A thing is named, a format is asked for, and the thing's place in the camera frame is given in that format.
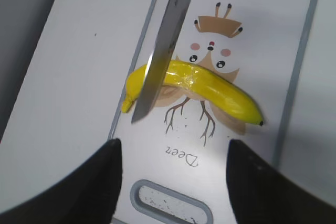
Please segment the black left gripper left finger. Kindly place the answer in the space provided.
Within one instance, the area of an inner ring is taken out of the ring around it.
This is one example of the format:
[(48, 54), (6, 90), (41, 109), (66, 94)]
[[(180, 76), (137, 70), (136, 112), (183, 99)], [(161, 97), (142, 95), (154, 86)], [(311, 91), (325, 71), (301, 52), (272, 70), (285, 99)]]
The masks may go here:
[(111, 223), (122, 177), (122, 146), (115, 138), (46, 191), (1, 213), (1, 223)]

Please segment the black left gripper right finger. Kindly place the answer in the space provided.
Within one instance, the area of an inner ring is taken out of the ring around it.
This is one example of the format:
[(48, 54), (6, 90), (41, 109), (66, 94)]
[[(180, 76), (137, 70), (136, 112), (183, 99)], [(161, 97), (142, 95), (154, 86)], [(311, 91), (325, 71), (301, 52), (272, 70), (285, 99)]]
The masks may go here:
[(229, 141), (226, 183), (237, 223), (335, 223), (335, 208), (287, 179), (241, 140)]

